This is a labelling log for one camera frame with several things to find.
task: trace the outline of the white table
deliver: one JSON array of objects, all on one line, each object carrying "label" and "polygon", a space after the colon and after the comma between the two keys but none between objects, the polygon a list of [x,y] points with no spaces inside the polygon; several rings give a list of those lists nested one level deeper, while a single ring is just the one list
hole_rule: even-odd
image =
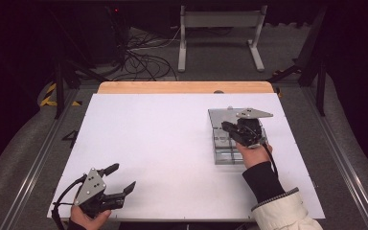
[{"label": "white table", "polygon": [[[118,221],[253,221],[256,198],[242,178],[242,165],[215,165],[209,108],[254,107],[274,147],[285,190],[299,187],[310,216],[324,217],[279,99],[259,94],[96,94],[58,183],[54,201],[91,168],[120,169],[103,180],[115,194],[133,181]],[[64,199],[72,202],[76,190]],[[69,206],[60,216],[69,217]]]}]

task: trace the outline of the wire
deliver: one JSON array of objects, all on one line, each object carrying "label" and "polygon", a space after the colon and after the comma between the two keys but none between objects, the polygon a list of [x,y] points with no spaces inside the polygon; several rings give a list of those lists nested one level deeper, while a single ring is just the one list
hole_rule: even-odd
[{"label": "wire", "polygon": [[55,221],[57,228],[59,230],[64,230],[64,226],[62,226],[61,223],[61,219],[59,217],[59,213],[58,213],[58,207],[61,203],[61,200],[64,198],[64,196],[72,189],[74,188],[74,186],[76,186],[79,183],[82,183],[86,178],[86,174],[83,175],[81,178],[77,179],[76,181],[74,181],[70,186],[68,186],[67,189],[64,190],[64,192],[62,192],[62,194],[58,197],[57,202],[54,203],[55,207],[52,210],[52,219]]},{"label": "wire", "polygon": [[60,205],[74,205],[73,203],[60,203]]},{"label": "wire", "polygon": [[279,178],[279,173],[277,172],[276,163],[274,163],[273,155],[271,154],[270,150],[268,149],[267,143],[263,143],[262,146],[264,147],[265,151],[268,154],[268,157],[270,157],[271,164],[273,165],[273,171],[276,174],[276,177]]},{"label": "wire", "polygon": [[175,38],[178,36],[178,33],[180,32],[181,29],[178,29],[177,32],[175,33],[174,37],[172,39],[165,39],[165,40],[154,40],[154,41],[150,41],[146,44],[151,44],[151,43],[155,43],[155,42],[159,42],[159,41],[163,41],[163,42],[168,42],[167,44],[159,44],[157,46],[150,46],[150,47],[143,47],[143,48],[136,48],[136,49],[130,49],[130,51],[136,51],[136,50],[148,50],[148,49],[155,49],[155,48],[162,48],[162,47],[167,47],[170,44],[172,44],[173,41],[179,41],[176,40]]},{"label": "wire", "polygon": [[130,50],[126,50],[126,63],[123,67],[125,73],[114,77],[113,81],[157,81],[172,72],[176,81],[177,75],[169,62],[162,57],[151,55],[140,55]]},{"label": "wire", "polygon": [[133,49],[134,47],[140,47],[145,44],[149,44],[150,42],[153,42],[155,39],[159,38],[158,35],[153,34],[147,34],[147,33],[141,33],[137,34],[135,36],[132,36],[127,43],[128,49]]}]

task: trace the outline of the white jacket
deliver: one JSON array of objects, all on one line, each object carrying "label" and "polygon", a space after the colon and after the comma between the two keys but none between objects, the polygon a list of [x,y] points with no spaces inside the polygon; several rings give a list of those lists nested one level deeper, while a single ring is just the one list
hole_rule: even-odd
[{"label": "white jacket", "polygon": [[308,216],[298,189],[258,204],[252,214],[261,230],[318,230],[319,223]]}]

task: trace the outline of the hand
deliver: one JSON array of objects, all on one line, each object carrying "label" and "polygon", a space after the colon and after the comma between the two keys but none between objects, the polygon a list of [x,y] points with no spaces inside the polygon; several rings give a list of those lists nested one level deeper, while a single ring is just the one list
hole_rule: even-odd
[{"label": "hand", "polygon": [[110,210],[99,213],[95,218],[87,216],[79,206],[73,205],[71,207],[71,220],[84,227],[86,230],[98,230],[109,219]]},{"label": "hand", "polygon": [[[241,156],[243,158],[243,163],[247,169],[257,164],[260,164],[266,161],[270,161],[270,157],[268,156],[263,146],[258,146],[256,148],[250,149],[237,142],[236,148],[241,153]],[[267,143],[267,148],[270,150],[270,152],[273,151],[273,147],[269,145],[268,143]]]}]

